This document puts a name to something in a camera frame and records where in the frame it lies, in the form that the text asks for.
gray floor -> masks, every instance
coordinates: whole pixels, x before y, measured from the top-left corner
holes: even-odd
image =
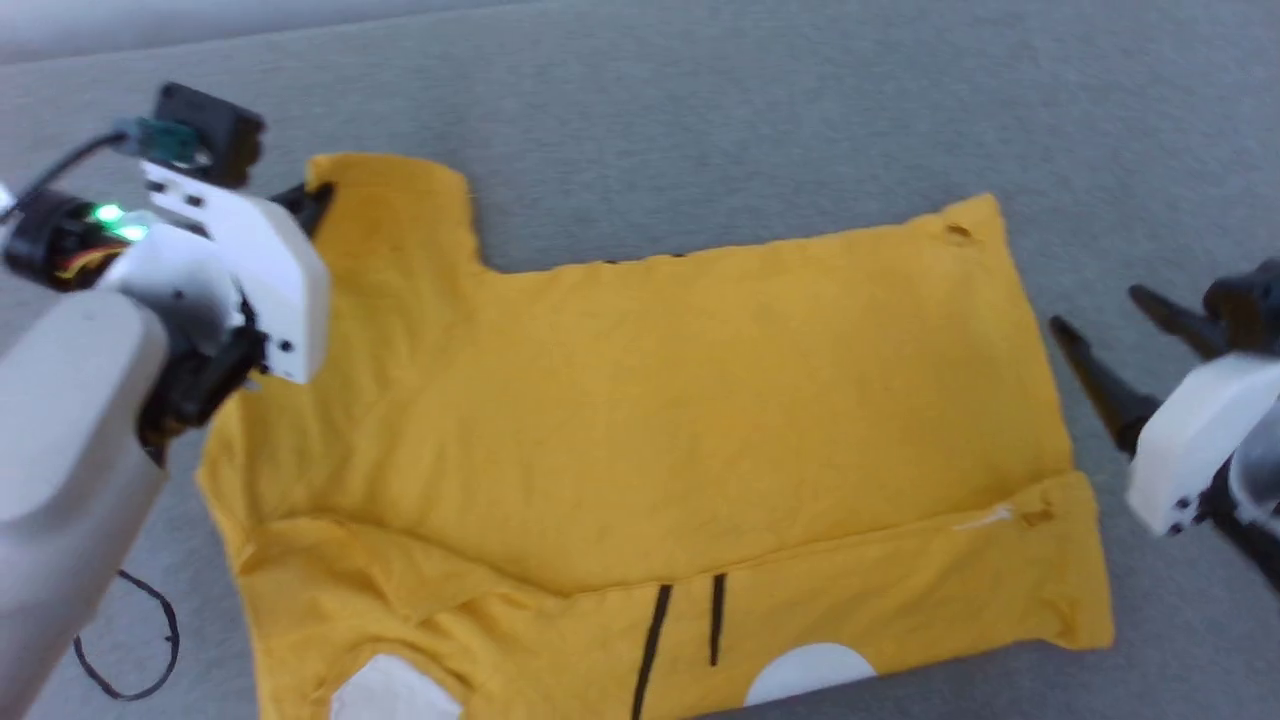
[[[1267,0],[544,4],[0,68],[0,174],[24,178],[170,77],[269,118],[264,190],[329,150],[466,172],[504,270],[897,222],[991,190],[1041,315],[1070,315],[1156,392],[1192,360],[1139,323],[1126,284],[1194,301],[1280,242]],[[141,196],[118,160],[72,184]],[[47,301],[10,278],[0,297],[4,338]],[[1115,648],[1025,644],[744,717],[1276,716],[1276,598],[1208,529],[1143,534],[1120,459],[1055,366],[1102,502]],[[253,715],[243,621],[189,480],[197,450],[175,454],[127,565],[180,614],[170,684],[118,705],[64,662],[35,717]],[[86,635],[122,685],[163,666],[161,618],[128,593]]]

black wire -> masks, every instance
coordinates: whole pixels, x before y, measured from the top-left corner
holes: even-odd
[[[22,191],[22,195],[18,196],[18,200],[15,200],[13,205],[10,205],[3,214],[0,214],[0,225],[8,223],[9,218],[12,218],[14,213],[18,213],[24,206],[27,206],[32,200],[35,200],[36,195],[38,195],[42,190],[52,184],[54,181],[61,177],[63,173],[78,165],[81,161],[83,161],[90,155],[97,152],[99,150],[109,145],[115,145],[116,142],[120,142],[127,137],[128,136],[120,131],[111,131],[108,133],[102,133],[97,137],[90,138],[78,145],[67,155],[63,155],[61,159],[50,165],[49,169],[41,173],[38,178],[32,181],[32,183],[27,186],[27,190]]]
[[[122,702],[133,702],[136,700],[154,696],[155,692],[164,687],[164,684],[169,680],[169,675],[173,674],[174,666],[178,665],[178,644],[182,641],[182,635],[178,634],[178,614],[174,611],[173,605],[169,605],[169,600],[160,594],[160,591],[143,583],[124,570],[116,570],[116,574],[133,587],[155,598],[155,601],[160,603],[160,609],[164,610],[164,619],[169,623],[169,634],[164,638],[169,642],[169,665],[165,666],[160,679],[151,683],[151,685],[146,689],[124,694],[115,689],[111,683],[106,682],[106,678],[104,678],[97,669],[90,664],[88,659],[84,657],[84,646],[81,643],[79,635],[76,635],[76,639],[72,641],[72,647],[76,650],[76,660],[79,661],[81,669],[84,670],[84,674],[88,675],[88,678],[93,680],[93,683],[97,684],[104,693],[106,693],[106,697],[119,700]]]

